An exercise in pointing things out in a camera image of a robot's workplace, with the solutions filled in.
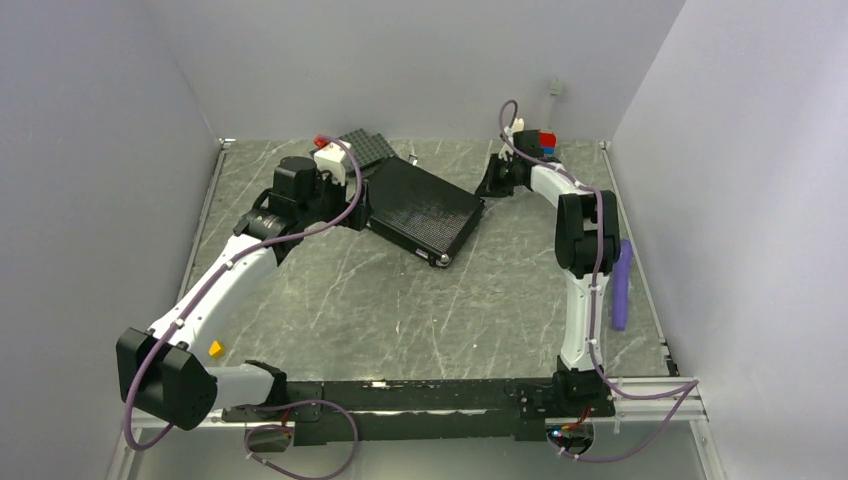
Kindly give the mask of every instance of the wall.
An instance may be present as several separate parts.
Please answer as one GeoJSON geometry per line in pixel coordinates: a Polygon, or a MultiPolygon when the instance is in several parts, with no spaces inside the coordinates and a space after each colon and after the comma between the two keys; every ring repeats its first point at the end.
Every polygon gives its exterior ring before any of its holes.
{"type": "Polygon", "coordinates": [[[689,0],[613,139],[731,479],[845,478],[848,4],[689,0]]]}
{"type": "Polygon", "coordinates": [[[0,478],[103,478],[217,141],[137,1],[3,2],[0,70],[0,478]]]}
{"type": "Polygon", "coordinates": [[[684,0],[148,0],[219,136],[492,138],[510,97],[610,139],[684,0]]]}

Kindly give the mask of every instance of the purple foam roller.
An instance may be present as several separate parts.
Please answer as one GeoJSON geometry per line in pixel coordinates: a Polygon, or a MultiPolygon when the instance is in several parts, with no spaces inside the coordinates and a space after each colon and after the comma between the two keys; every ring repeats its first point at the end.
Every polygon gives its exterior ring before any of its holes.
{"type": "Polygon", "coordinates": [[[612,270],[612,329],[622,332],[627,327],[627,290],[630,286],[630,260],[633,245],[621,239],[621,256],[612,270]]]}

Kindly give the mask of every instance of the yellow block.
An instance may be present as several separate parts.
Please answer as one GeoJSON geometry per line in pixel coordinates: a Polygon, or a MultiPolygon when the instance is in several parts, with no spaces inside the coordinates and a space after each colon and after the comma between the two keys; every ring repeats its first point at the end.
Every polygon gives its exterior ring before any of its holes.
{"type": "Polygon", "coordinates": [[[218,358],[223,354],[224,354],[224,347],[222,347],[221,344],[218,343],[217,340],[212,342],[212,346],[209,347],[209,356],[212,357],[212,358],[218,358]]]}

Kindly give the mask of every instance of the red object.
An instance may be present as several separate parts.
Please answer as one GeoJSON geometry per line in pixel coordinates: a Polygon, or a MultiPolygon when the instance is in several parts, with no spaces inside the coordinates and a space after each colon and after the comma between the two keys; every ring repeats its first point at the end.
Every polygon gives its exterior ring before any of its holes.
{"type": "Polygon", "coordinates": [[[312,143],[314,143],[315,146],[318,148],[324,148],[330,142],[321,138],[321,134],[319,133],[318,135],[315,135],[315,138],[312,139],[312,143]]]}
{"type": "Polygon", "coordinates": [[[556,147],[556,135],[549,132],[539,132],[539,146],[542,148],[556,147]]]}

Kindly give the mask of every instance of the marble tabletop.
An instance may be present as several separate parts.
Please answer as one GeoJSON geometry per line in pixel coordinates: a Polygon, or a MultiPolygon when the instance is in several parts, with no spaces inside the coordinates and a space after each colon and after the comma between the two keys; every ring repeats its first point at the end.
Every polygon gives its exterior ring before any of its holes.
{"type": "MultiPolygon", "coordinates": [[[[492,141],[390,143],[402,158],[471,191],[492,141]]],[[[220,254],[238,218],[272,180],[279,160],[308,155],[309,141],[237,141],[214,189],[190,286],[220,254]]],[[[597,142],[557,156],[584,183],[612,188],[597,142]]],[[[555,209],[523,188],[487,199],[483,219],[447,269],[430,267],[370,231],[333,228],[295,248],[238,309],[210,365],[255,359],[292,380],[459,379],[549,376],[565,315],[553,251],[555,209]]],[[[626,236],[624,223],[622,236],[626,236]]],[[[601,345],[611,376],[666,376],[657,323],[639,270],[631,269],[629,322],[601,345]]]]}

